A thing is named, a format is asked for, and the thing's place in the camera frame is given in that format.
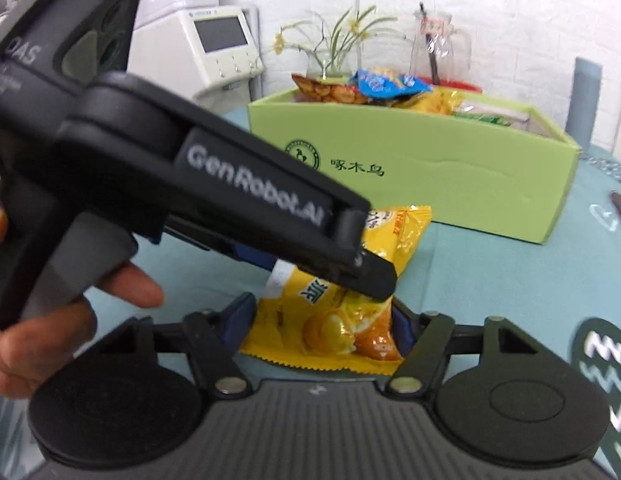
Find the person's left hand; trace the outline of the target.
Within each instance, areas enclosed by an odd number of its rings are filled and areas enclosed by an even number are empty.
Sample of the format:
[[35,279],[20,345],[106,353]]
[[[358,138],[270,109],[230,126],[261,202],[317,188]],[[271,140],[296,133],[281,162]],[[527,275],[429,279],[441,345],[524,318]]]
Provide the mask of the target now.
[[[98,289],[143,309],[163,304],[162,287],[129,261],[98,281]],[[97,318],[79,296],[41,318],[0,330],[0,396],[28,399],[94,338]]]

